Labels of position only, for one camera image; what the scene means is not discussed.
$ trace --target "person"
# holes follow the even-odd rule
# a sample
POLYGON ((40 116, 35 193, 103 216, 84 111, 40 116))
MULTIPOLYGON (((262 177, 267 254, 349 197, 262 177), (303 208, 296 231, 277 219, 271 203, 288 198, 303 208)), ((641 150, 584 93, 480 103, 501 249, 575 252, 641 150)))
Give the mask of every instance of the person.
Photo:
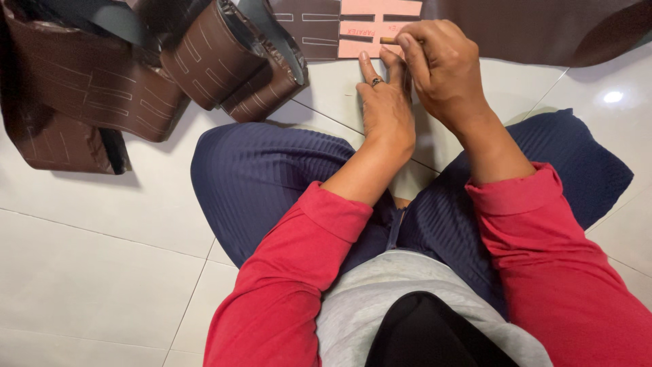
POLYGON ((194 189, 240 268, 204 366, 651 365, 652 313, 583 230, 631 172, 570 110, 506 129, 453 23, 397 41, 405 61, 380 53, 388 82, 360 55, 356 152, 264 123, 200 138, 194 189), (387 186, 415 149, 412 82, 464 153, 398 209, 387 186))

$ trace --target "folded brown sheet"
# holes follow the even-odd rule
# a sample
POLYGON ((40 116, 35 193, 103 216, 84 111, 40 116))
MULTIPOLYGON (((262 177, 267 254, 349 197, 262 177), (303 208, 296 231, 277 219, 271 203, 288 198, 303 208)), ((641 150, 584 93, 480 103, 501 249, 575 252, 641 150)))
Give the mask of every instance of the folded brown sheet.
MULTIPOLYGON (((307 77, 289 35, 277 38, 293 50, 290 61, 229 0, 178 1, 183 19, 156 32, 160 55, 1 2, 3 117, 33 168, 121 174, 129 168, 121 131, 162 142, 191 99, 207 110, 221 105, 238 122, 261 121, 307 77)), ((160 21, 150 12, 167 3, 132 5, 160 21)))

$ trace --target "gray shirt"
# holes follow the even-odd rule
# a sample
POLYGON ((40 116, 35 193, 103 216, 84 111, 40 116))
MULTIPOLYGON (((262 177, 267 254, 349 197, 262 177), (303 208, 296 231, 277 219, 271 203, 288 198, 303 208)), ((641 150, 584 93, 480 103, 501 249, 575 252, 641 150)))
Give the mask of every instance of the gray shirt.
POLYGON ((324 367, 364 366, 387 310, 413 291, 437 295, 519 366, 552 366, 538 340, 505 322, 451 268, 419 253, 392 250, 350 270, 324 294, 317 317, 324 367))

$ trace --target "forearm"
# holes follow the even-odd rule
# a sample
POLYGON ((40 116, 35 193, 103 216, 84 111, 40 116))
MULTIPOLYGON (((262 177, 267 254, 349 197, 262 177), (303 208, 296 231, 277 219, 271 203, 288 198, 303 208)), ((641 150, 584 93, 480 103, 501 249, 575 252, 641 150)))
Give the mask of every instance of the forearm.
POLYGON ((312 183, 240 269, 213 317, 204 366, 317 366, 321 292, 371 213, 312 183))
POLYGON ((535 173, 512 136, 487 107, 487 111, 455 124, 464 127, 453 131, 464 147, 471 164, 471 177, 476 185, 523 178, 535 173))
POLYGON ((413 147, 397 149, 394 144, 391 139, 368 138, 321 188, 347 200, 375 205, 412 154, 413 147))
POLYGON ((522 179, 467 185, 511 321, 555 366, 635 366, 650 360, 652 314, 586 239, 548 164, 522 179))

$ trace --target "pencil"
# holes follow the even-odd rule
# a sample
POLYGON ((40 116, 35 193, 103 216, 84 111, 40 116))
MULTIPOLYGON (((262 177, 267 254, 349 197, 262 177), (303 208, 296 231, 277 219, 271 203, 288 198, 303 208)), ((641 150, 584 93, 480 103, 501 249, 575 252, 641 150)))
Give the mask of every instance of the pencil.
POLYGON ((380 37, 380 44, 398 44, 394 37, 380 37))

